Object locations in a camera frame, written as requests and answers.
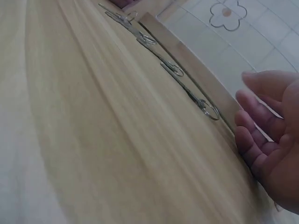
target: white floor tile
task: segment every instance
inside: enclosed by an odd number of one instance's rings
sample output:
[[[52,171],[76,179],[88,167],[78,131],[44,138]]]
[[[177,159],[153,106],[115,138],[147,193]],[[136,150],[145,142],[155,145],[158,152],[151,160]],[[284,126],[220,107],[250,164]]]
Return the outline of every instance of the white floor tile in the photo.
[[[253,27],[251,27],[242,38],[233,43],[232,46],[254,67],[274,48],[270,42]]]
[[[291,32],[278,46],[278,50],[299,70],[299,35]]]
[[[267,10],[267,8],[257,0],[239,0],[239,5],[246,8],[247,16],[245,20],[249,23],[256,21]],[[234,12],[238,13],[238,6],[236,4],[230,7]]]
[[[201,0],[188,0],[185,2],[182,7],[186,10],[192,10]]]
[[[280,0],[258,0],[262,5],[266,6],[267,8],[271,8],[273,4]]]
[[[209,24],[212,14],[210,8],[215,3],[219,3],[217,0],[202,0],[197,4],[190,12],[203,21],[205,24]]]
[[[294,5],[296,5],[297,7],[299,7],[299,0],[291,0],[292,3],[294,3]]]
[[[211,68],[232,96],[235,96],[239,89],[245,88],[241,77],[242,72],[251,70],[252,67],[232,47],[228,47],[217,56]]]
[[[213,67],[214,58],[227,48],[228,44],[210,28],[206,28],[198,36],[198,40],[188,47],[207,67]]]
[[[170,26],[170,30],[187,46],[198,41],[198,36],[206,25],[194,15],[187,13],[176,23]]]
[[[282,70],[282,71],[292,71],[296,70],[292,65],[286,60],[285,57],[276,49],[274,49],[262,62],[256,67],[258,72],[266,70]]]
[[[270,10],[267,10],[253,26],[275,46],[291,31],[291,28]]]
[[[169,28],[172,24],[177,22],[185,14],[187,14],[187,11],[179,7],[173,14],[171,14],[171,16],[167,18],[165,22],[163,22],[163,25]]]
[[[249,23],[247,23],[245,20],[240,20],[240,26],[236,31],[230,32],[223,27],[213,28],[213,30],[215,30],[228,43],[232,44],[236,40],[243,38],[244,34],[249,28],[250,28]]]
[[[294,31],[299,34],[299,24],[297,26],[294,27]]]
[[[281,0],[273,4],[270,9],[291,28],[299,23],[299,8],[290,0]]]

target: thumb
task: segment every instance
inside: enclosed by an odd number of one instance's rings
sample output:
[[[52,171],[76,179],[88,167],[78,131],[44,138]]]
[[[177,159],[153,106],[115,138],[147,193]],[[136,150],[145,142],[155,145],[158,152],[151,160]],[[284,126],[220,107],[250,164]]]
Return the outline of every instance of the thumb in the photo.
[[[292,82],[299,79],[299,74],[278,70],[259,73],[244,72],[242,78],[256,95],[265,95],[281,102],[284,91]]]

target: floor tile design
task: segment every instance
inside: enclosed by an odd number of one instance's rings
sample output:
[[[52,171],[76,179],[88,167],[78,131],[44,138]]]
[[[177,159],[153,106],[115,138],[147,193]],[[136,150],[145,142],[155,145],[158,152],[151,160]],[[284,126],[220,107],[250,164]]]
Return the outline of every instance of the floor tile design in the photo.
[[[209,23],[214,28],[225,28],[227,31],[236,31],[241,24],[241,20],[247,16],[247,9],[239,4],[239,1],[234,3],[235,12],[226,7],[222,3],[215,3],[211,6],[212,14]]]
[[[299,70],[299,0],[188,0],[182,7],[164,23],[233,96],[245,88],[244,70]]]
[[[245,20],[249,23],[254,23],[267,10],[267,8],[257,0],[239,0],[239,4],[247,9],[248,14]],[[231,5],[230,8],[238,13],[234,4]]]

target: finger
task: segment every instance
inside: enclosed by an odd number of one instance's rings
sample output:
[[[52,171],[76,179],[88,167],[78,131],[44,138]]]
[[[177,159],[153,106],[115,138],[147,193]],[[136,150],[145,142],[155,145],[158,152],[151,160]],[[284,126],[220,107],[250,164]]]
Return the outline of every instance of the finger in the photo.
[[[268,96],[265,96],[265,95],[259,95],[258,97],[262,101],[264,101],[266,103],[266,105],[268,105],[271,109],[273,109],[279,116],[281,116],[282,118],[284,117],[281,102],[278,102],[278,101],[276,101]]]
[[[237,126],[243,126],[247,128],[251,134],[253,141],[261,148],[268,140],[262,135],[262,133],[256,128],[253,119],[246,111],[240,110],[235,115],[235,124]]]
[[[270,155],[278,148],[277,143],[269,142],[266,137],[257,129],[254,121],[246,111],[238,111],[235,115],[235,123],[237,126],[243,126],[250,132],[253,141],[256,143],[265,155]]]
[[[299,80],[286,89],[282,105],[288,132],[299,140]]]
[[[270,138],[278,143],[285,133],[285,121],[276,117],[250,93],[238,91],[236,93],[236,98],[255,123],[269,135]]]
[[[266,95],[279,102],[286,88],[299,79],[298,73],[283,71],[263,71],[259,73],[244,72],[242,74],[244,83],[256,95]]]
[[[236,128],[235,142],[240,155],[251,169],[252,174],[259,178],[260,170],[267,156],[257,147],[250,132],[243,126]]]

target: light wood surface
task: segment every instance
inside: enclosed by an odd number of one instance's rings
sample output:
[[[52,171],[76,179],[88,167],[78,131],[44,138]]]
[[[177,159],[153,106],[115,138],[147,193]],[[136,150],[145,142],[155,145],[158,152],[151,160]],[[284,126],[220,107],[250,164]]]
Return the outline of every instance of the light wood surface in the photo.
[[[216,76],[171,31],[150,13],[146,13],[140,19],[140,23],[185,68],[189,76],[203,90],[205,95],[217,105],[228,125],[234,129],[234,116],[240,107]]]
[[[0,223],[296,223],[97,1],[0,6]]]

